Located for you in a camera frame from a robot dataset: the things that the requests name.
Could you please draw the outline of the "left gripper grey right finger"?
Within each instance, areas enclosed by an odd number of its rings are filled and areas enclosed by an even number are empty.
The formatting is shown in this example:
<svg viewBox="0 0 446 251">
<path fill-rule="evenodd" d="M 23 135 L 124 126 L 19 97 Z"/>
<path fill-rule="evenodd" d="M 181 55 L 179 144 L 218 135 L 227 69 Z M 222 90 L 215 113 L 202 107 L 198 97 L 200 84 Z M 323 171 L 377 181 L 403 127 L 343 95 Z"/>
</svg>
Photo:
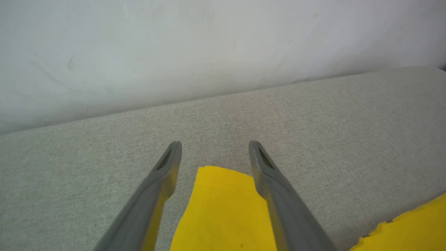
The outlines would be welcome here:
<svg viewBox="0 0 446 251">
<path fill-rule="evenodd" d="M 250 141 L 248 153 L 255 189 L 267 203 L 277 251 L 336 251 L 261 143 Z"/>
</svg>

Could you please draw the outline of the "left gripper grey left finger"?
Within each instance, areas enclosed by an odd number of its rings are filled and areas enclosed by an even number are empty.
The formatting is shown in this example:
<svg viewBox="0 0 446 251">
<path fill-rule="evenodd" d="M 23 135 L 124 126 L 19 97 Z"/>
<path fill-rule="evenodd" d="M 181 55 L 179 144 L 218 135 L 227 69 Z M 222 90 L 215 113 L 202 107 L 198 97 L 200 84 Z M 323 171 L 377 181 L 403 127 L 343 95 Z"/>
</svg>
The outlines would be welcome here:
<svg viewBox="0 0 446 251">
<path fill-rule="evenodd" d="M 182 144 L 173 141 L 112 222 L 94 251 L 154 251 L 166 201 L 173 195 Z"/>
</svg>

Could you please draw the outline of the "yellow garment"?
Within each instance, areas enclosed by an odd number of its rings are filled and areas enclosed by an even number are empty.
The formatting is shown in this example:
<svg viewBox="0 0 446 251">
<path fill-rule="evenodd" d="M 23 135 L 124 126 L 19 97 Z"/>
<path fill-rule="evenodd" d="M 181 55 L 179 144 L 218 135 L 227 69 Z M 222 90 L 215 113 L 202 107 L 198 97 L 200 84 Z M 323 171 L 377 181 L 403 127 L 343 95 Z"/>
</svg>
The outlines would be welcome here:
<svg viewBox="0 0 446 251">
<path fill-rule="evenodd" d="M 254 179 L 223 167 L 200 167 L 170 251 L 277 251 Z M 350 251 L 446 251 L 446 193 L 380 223 Z"/>
</svg>

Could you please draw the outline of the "grey fabric sofa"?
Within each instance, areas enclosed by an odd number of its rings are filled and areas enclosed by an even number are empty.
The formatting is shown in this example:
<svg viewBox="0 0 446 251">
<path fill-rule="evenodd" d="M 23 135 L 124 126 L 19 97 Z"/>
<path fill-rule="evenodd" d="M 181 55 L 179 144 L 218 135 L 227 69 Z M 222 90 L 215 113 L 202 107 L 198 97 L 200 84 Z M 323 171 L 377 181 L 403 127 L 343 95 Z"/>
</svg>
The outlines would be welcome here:
<svg viewBox="0 0 446 251">
<path fill-rule="evenodd" d="M 173 141 L 183 157 L 156 251 L 199 166 L 252 174 L 259 141 L 338 250 L 446 192 L 446 72 L 403 67 L 0 136 L 0 251 L 93 251 Z"/>
</svg>

